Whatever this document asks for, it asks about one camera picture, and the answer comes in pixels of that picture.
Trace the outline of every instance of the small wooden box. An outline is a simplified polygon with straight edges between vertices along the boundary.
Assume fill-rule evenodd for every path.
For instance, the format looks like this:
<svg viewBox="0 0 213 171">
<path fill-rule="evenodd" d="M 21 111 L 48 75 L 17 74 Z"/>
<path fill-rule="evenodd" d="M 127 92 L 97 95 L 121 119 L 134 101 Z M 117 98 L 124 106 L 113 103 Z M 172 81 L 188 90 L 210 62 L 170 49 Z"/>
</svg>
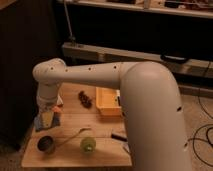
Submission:
<svg viewBox="0 0 213 171">
<path fill-rule="evenodd" d="M 96 107 L 105 116 L 122 114 L 117 93 L 114 89 L 96 87 Z"/>
</svg>

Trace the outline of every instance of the electrical cord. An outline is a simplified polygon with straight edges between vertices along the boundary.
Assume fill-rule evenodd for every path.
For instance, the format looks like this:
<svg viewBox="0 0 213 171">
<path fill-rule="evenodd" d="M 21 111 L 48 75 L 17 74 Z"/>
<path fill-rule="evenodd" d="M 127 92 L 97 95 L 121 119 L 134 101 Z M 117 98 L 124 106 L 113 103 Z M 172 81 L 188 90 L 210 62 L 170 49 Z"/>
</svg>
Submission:
<svg viewBox="0 0 213 171">
<path fill-rule="evenodd" d="M 209 61 L 208 66 L 206 67 L 206 69 L 205 69 L 204 72 L 203 72 L 203 75 L 202 75 L 202 78 L 203 78 L 203 79 L 206 77 L 206 73 L 208 72 L 210 65 L 211 65 L 211 62 Z M 211 119 L 213 119 L 212 114 L 210 114 L 210 113 L 208 112 L 208 110 L 204 107 L 204 105 L 203 105 L 203 103 L 202 103 L 202 101 L 201 101 L 201 98 L 200 98 L 200 94 L 201 94 L 201 85 L 202 85 L 202 83 L 203 83 L 203 79 L 201 80 L 201 84 L 200 84 L 199 89 L 198 89 L 198 95 L 197 95 L 197 97 L 198 97 L 198 102 L 199 102 L 199 105 L 200 105 L 202 111 L 203 111 L 208 117 L 210 117 Z"/>
<path fill-rule="evenodd" d="M 198 137 L 197 137 L 198 133 L 199 133 L 202 129 L 207 128 L 207 127 L 209 127 L 209 128 L 207 129 L 207 131 L 206 131 L 206 133 L 205 133 L 205 134 L 206 134 L 206 139 L 198 138 Z M 212 143 L 212 140 L 210 139 L 210 135 L 209 135 L 210 130 L 213 130 L 213 124 L 206 124 L 206 125 L 203 125 L 203 126 L 201 126 L 200 128 L 198 128 L 198 129 L 195 131 L 195 133 L 194 133 L 194 135 L 193 135 L 193 138 L 188 139 L 188 141 L 192 141 L 192 148 L 193 148 L 193 152 L 194 152 L 194 154 L 196 155 L 196 157 L 197 157 L 201 162 L 203 162 L 203 163 L 205 163 L 206 165 L 208 165 L 209 167 L 213 167 L 213 163 L 209 163 L 209 162 L 207 162 L 206 160 L 204 160 L 204 159 L 198 154 L 198 152 L 197 152 L 197 150 L 196 150 L 196 148 L 195 148 L 195 142 L 196 142 L 197 140 L 198 140 L 198 141 L 205 142 L 206 144 L 210 145 L 210 146 L 213 148 L 213 143 Z"/>
<path fill-rule="evenodd" d="M 201 101 L 201 98 L 200 98 L 201 86 L 202 86 L 202 84 L 203 84 L 204 78 L 206 77 L 206 73 L 207 73 L 208 70 L 209 70 L 210 65 L 211 65 L 211 61 L 209 61 L 208 66 L 206 67 L 206 69 L 205 69 L 204 72 L 203 72 L 202 80 L 201 80 L 201 84 L 200 84 L 199 89 L 198 89 L 198 95 L 197 95 L 197 97 L 198 97 L 198 102 L 199 102 L 199 105 L 200 105 L 202 111 L 203 111 L 209 118 L 213 119 L 213 115 L 210 114 L 210 113 L 208 112 L 208 110 L 204 107 L 204 105 L 203 105 L 203 103 L 202 103 L 202 101 Z M 205 137 L 206 137 L 206 139 L 198 138 L 198 137 L 197 137 L 198 133 L 199 133 L 202 129 L 204 129 L 204 128 L 208 128 L 208 129 L 206 130 L 206 132 L 205 132 Z M 201 162 L 205 163 L 205 164 L 206 164 L 207 166 L 209 166 L 209 167 L 213 167 L 213 163 L 207 162 L 206 160 L 204 160 L 204 159 L 198 154 L 198 152 L 197 152 L 197 150 L 196 150 L 196 147 L 195 147 L 195 142 L 196 142 L 196 141 L 201 141 L 201 142 L 204 142 L 204 143 L 208 144 L 209 146 L 211 146 L 211 147 L 213 148 L 213 141 L 212 141 L 211 138 L 210 138 L 210 131 L 212 131 L 212 130 L 213 130 L 213 124 L 206 124 L 206 125 L 203 125 L 203 126 L 201 126 L 200 128 L 198 128 L 198 129 L 195 131 L 195 133 L 194 133 L 194 135 L 193 135 L 193 138 L 188 139 L 188 142 L 189 142 L 189 141 L 192 141 L 192 148 L 193 148 L 193 152 L 194 152 L 194 154 L 196 155 L 196 157 L 197 157 Z"/>
</svg>

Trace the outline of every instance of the wooden board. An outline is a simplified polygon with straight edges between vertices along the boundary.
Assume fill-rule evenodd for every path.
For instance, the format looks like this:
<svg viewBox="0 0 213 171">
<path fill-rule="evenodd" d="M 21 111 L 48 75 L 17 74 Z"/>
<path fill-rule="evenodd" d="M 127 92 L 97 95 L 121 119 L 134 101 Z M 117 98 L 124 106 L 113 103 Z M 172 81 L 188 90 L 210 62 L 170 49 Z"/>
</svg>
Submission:
<svg viewBox="0 0 213 171">
<path fill-rule="evenodd" d="M 91 109 L 83 108 L 78 93 L 83 90 L 93 99 Z M 50 130 L 33 130 L 22 160 L 23 167 L 94 167 L 131 166 L 129 154 L 123 149 L 123 142 L 111 139 L 112 131 L 124 130 L 122 116 L 103 117 L 95 106 L 95 87 L 77 84 L 63 84 L 60 94 L 64 100 L 61 126 Z M 81 128 L 90 127 L 76 135 Z M 46 155 L 37 149 L 38 140 L 45 135 L 54 138 L 56 150 Z M 86 155 L 80 149 L 83 137 L 96 139 L 96 150 Z"/>
<path fill-rule="evenodd" d="M 0 0 L 0 10 L 6 8 L 8 5 L 14 3 L 17 0 Z"/>
</svg>

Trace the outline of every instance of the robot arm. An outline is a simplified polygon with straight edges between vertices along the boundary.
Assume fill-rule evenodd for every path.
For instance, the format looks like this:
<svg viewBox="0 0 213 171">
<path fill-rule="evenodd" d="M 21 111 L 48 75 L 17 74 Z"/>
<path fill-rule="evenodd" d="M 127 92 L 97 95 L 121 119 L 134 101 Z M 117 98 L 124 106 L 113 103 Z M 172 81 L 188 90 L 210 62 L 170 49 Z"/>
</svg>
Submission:
<svg viewBox="0 0 213 171">
<path fill-rule="evenodd" d="M 192 171 L 180 93 L 173 75 L 154 62 L 35 66 L 40 111 L 57 102 L 62 82 L 120 89 L 134 171 Z"/>
</svg>

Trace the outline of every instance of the cable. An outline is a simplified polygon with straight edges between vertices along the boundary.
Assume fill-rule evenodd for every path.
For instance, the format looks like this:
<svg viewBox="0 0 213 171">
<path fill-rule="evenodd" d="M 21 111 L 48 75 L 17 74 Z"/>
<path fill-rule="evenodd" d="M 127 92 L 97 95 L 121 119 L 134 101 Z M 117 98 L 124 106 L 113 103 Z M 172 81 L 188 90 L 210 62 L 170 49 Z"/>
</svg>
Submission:
<svg viewBox="0 0 213 171">
<path fill-rule="evenodd" d="M 197 134 L 201 131 L 201 129 L 203 128 L 206 128 L 206 127 L 209 127 L 206 131 L 206 139 L 202 139 L 202 138 L 197 138 Z M 212 141 L 210 140 L 210 136 L 209 136 L 209 132 L 210 130 L 213 130 L 213 124 L 206 124 L 206 125 L 203 125 L 201 126 L 200 128 L 198 128 L 194 135 L 193 135 L 193 138 L 190 138 L 188 139 L 188 141 L 192 141 L 192 147 L 193 147 L 193 152 L 194 154 L 196 155 L 196 157 L 203 163 L 205 163 L 206 165 L 208 165 L 209 167 L 213 167 L 213 163 L 209 163 L 207 161 L 205 161 L 204 159 L 201 158 L 201 156 L 198 154 L 196 148 L 195 148 L 195 141 L 202 141 L 202 142 L 205 142 L 207 143 L 208 145 L 210 145 L 212 148 L 213 148 L 213 144 L 212 144 Z"/>
<path fill-rule="evenodd" d="M 212 148 L 213 148 L 213 142 L 211 141 L 211 139 L 210 139 L 210 137 L 209 137 L 209 132 L 210 132 L 210 130 L 213 130 L 213 127 L 210 127 L 210 128 L 207 129 L 207 131 L 206 131 L 206 139 L 207 139 L 208 143 L 209 143 L 209 144 L 212 146 Z"/>
<path fill-rule="evenodd" d="M 203 75 L 202 75 L 202 78 L 203 78 L 203 79 L 206 77 L 206 73 L 208 72 L 210 65 L 211 65 L 211 62 L 209 61 L 208 66 L 206 67 L 206 69 L 205 69 L 204 72 L 203 72 Z M 197 95 L 197 97 L 198 97 L 198 102 L 199 102 L 199 105 L 200 105 L 201 109 L 203 110 L 203 112 L 205 112 L 206 115 L 208 115 L 211 119 L 213 119 L 212 114 L 210 114 L 210 113 L 206 110 L 206 108 L 203 106 L 203 104 L 202 104 L 202 102 L 201 102 L 200 93 L 201 93 L 201 85 L 202 85 L 202 83 L 203 83 L 203 79 L 201 80 L 201 84 L 200 84 L 199 89 L 198 89 L 198 95 Z"/>
</svg>

